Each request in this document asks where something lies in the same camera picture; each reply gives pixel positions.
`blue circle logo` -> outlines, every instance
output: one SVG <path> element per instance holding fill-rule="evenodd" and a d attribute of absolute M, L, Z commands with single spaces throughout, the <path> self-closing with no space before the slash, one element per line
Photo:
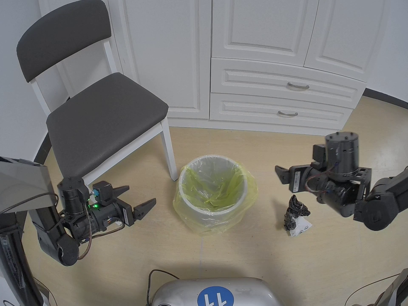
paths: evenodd
<path fill-rule="evenodd" d="M 197 298 L 198 306 L 233 306 L 234 296 L 224 287 L 205 288 Z"/>

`white chair frame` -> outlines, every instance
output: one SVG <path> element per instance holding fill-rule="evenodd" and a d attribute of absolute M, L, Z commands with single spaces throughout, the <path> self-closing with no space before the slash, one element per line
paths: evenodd
<path fill-rule="evenodd" d="M 104 39 L 102 42 L 103 42 L 103 46 L 105 49 L 106 58 L 108 59 L 110 71 L 112 74 L 116 73 L 117 68 L 116 68 L 115 60 L 113 58 L 109 39 Z M 38 101 L 40 102 L 41 107 L 43 108 L 46 116 L 48 116 L 51 113 L 51 111 L 47 103 L 45 102 L 44 96 L 41 93 L 41 90 L 38 86 L 36 78 L 33 79 L 30 83 L 33 87 L 34 93 L 37 96 Z M 131 154 L 133 151 L 137 150 L 140 146 L 142 146 L 144 143 L 148 142 L 149 140 L 151 140 L 153 137 L 155 137 L 158 134 L 161 135 L 161 141 L 163 143 L 164 153 L 166 155 L 166 161 L 167 161 L 167 165 L 170 171 L 170 177 L 172 180 L 176 181 L 178 178 L 178 172 L 176 168 L 176 161 L 174 159 L 173 146 L 171 145 L 169 122 L 166 116 L 166 118 L 164 118 L 157 125 L 154 125 L 152 128 L 150 128 L 148 131 L 140 135 L 134 141 L 127 144 L 125 147 L 117 151 L 114 155 L 110 156 L 105 161 L 103 161 L 102 164 L 100 164 L 94 170 L 86 174 L 83 177 L 85 185 L 91 184 L 95 179 L 97 179 L 99 176 L 104 174 L 106 171 L 112 168 L 119 161 L 124 159 L 126 156 Z"/>

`gray chair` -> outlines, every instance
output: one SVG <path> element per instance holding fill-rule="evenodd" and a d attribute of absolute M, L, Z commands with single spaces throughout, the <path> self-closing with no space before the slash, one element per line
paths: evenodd
<path fill-rule="evenodd" d="M 64 177 L 90 184 L 151 138 L 161 134 L 173 180 L 178 178 L 171 145 L 168 105 L 118 73 L 108 38 L 111 27 L 101 0 L 80 0 L 51 11 L 34 23 L 17 45 L 27 82 L 47 118 L 55 158 Z M 112 74 L 90 85 L 53 112 L 36 77 L 59 61 L 103 40 Z"/>

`white wall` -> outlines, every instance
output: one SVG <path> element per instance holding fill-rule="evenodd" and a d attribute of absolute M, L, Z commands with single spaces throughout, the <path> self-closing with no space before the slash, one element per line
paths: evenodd
<path fill-rule="evenodd" d="M 391 0 L 384 39 L 367 87 L 408 102 L 408 0 Z"/>
<path fill-rule="evenodd" d="M 39 18 L 38 0 L 0 0 L 0 156 L 34 160 L 47 133 L 45 114 L 16 55 L 18 40 Z M 55 67 L 38 83 L 51 110 L 67 99 Z"/>

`drawer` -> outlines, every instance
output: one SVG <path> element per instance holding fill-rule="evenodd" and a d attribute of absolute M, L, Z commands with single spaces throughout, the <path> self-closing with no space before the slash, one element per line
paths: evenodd
<path fill-rule="evenodd" d="M 304 89 L 291 85 L 303 86 Z M 297 99 L 354 109 L 365 88 L 366 83 L 359 80 L 305 67 L 253 60 L 211 59 L 212 93 Z"/>
<path fill-rule="evenodd" d="M 253 95 L 211 93 L 210 99 L 211 120 L 338 130 L 343 128 L 353 110 L 322 103 Z"/>

